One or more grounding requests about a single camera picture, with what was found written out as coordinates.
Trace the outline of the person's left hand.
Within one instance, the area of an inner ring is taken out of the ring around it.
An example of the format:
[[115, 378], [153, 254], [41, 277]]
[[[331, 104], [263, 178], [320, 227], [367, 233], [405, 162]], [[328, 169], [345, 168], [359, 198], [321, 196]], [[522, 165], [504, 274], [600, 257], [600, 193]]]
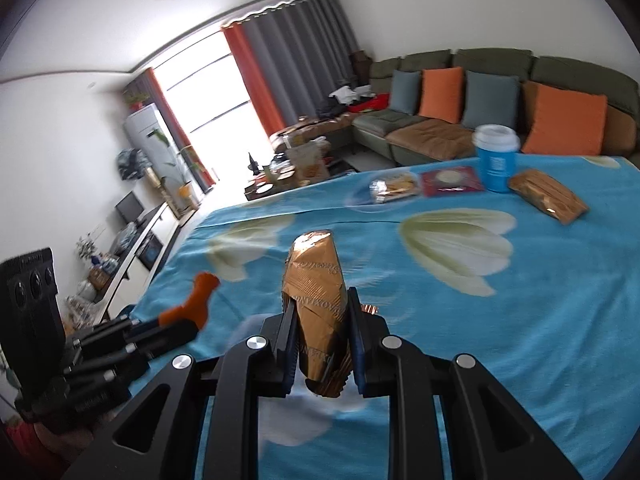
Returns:
[[68, 462], [73, 462], [92, 443], [96, 434], [106, 427], [114, 418], [115, 412], [108, 412], [100, 416], [88, 426], [55, 434], [40, 422], [34, 425], [35, 434], [39, 442], [55, 455], [61, 456]]

